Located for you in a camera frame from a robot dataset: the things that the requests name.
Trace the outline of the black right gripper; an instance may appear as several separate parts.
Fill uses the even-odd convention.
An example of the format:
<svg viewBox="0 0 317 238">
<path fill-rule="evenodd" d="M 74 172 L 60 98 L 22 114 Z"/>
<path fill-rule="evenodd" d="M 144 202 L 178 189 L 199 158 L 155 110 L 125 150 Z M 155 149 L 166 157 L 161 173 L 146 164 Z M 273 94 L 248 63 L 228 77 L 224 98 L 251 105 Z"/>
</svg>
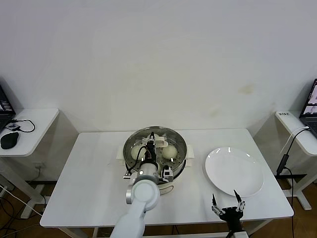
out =
<svg viewBox="0 0 317 238">
<path fill-rule="evenodd" d="M 245 201 L 234 190 L 238 205 L 237 207 L 219 208 L 216 203 L 214 194 L 212 194 L 212 211 L 220 217 L 221 220 L 227 223 L 230 232 L 242 232 L 243 226 L 240 219 L 243 217 L 243 210 L 245 208 Z"/>
</svg>

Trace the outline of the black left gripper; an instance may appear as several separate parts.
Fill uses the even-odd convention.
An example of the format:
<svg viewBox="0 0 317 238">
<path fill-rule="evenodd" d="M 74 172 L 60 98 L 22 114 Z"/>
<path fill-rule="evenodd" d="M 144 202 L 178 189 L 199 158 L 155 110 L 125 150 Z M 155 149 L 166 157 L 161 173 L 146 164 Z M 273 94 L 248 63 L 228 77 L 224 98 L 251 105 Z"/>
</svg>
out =
<svg viewBox="0 0 317 238">
<path fill-rule="evenodd" d="M 157 155 L 156 155 L 155 142 L 154 142 L 155 139 L 156 139 L 156 134 L 154 132 L 151 132 L 149 135 L 149 141 L 146 143 L 146 153 L 145 153 L 146 161 L 156 162 Z"/>
</svg>

